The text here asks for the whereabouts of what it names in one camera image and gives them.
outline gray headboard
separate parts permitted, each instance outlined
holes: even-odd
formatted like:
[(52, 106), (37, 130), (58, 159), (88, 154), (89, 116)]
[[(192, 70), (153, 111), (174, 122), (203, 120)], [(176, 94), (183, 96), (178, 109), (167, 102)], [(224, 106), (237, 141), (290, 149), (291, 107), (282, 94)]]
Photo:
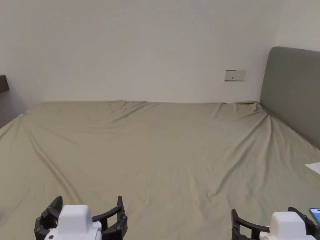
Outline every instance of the gray headboard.
[(272, 48), (260, 104), (320, 148), (320, 52)]

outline white wall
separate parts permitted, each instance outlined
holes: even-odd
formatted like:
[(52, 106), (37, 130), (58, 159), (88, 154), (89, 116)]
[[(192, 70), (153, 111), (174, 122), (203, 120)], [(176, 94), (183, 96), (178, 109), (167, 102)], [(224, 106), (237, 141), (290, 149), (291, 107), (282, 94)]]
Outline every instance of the white wall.
[[(259, 100), (281, 0), (2, 0), (0, 126), (41, 101)], [(227, 69), (246, 69), (225, 83)]]
[(320, 51), (319, 10), (319, 0), (285, 0), (276, 45)]

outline white paper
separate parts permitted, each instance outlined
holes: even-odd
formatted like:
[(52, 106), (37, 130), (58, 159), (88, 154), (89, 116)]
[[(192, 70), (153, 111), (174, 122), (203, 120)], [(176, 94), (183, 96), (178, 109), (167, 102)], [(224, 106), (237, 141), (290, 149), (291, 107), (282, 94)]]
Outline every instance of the white paper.
[(311, 164), (306, 164), (306, 166), (313, 171), (317, 172), (320, 174), (320, 163), (311, 163)]

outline smartphone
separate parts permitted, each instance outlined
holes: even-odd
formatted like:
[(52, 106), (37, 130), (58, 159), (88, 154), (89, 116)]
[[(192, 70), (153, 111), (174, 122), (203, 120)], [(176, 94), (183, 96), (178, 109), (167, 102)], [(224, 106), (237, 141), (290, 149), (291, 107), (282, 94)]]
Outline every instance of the smartphone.
[(313, 216), (313, 218), (316, 220), (318, 226), (320, 226), (320, 208), (310, 208), (309, 212)]

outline phone screen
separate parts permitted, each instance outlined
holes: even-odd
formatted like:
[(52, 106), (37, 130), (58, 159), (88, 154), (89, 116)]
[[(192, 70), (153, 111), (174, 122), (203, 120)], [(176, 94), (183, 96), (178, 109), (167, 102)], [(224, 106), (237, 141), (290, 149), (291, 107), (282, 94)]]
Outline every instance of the phone screen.
[(310, 209), (313, 216), (320, 222), (320, 209), (319, 208), (311, 208)]

